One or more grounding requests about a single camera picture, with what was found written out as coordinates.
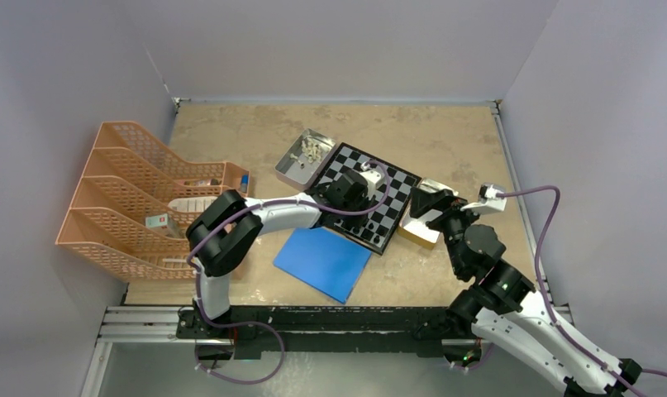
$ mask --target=gray tray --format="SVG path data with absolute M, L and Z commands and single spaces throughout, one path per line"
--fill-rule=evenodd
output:
M 328 150 L 328 153 L 321 158 L 321 161 L 314 161 L 313 164 L 308 163 L 307 157 L 302 152 L 302 141 L 307 137 L 313 140 L 322 149 Z M 279 163 L 274 167 L 274 170 L 277 172 L 277 179 L 298 190 L 306 190 L 310 188 L 313 181 L 323 170 L 324 164 L 329 161 L 333 152 L 336 151 L 336 146 L 336 142 L 328 136 L 307 128 L 297 140 L 294 141 L 292 146 L 289 147 L 289 150 L 284 153 L 282 159 L 280 159 Z M 289 156 L 291 154 L 294 154 L 299 160 L 303 161 L 303 168 L 301 168 L 301 165 L 295 159 Z

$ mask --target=blue folder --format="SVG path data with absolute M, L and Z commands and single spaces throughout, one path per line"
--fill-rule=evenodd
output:
M 296 229 L 275 267 L 344 304 L 372 252 L 326 229 Z

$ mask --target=beige table surface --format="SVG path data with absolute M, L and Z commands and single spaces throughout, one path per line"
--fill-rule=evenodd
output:
M 290 196 L 274 166 L 302 130 L 312 128 L 429 177 L 475 199 L 483 182 L 512 188 L 488 107 L 183 104 L 170 147 L 190 161 L 229 160 L 251 172 L 253 197 Z M 531 279 L 531 253 L 515 200 L 480 222 L 496 229 L 504 259 Z M 231 280 L 232 304 L 340 305 L 277 269 L 273 259 L 291 231 L 258 237 Z M 346 305 L 446 306 L 468 286 L 455 279 L 445 245 L 432 251 L 394 235 L 373 254 Z M 190 304 L 192 282 L 136 281 L 126 304 Z

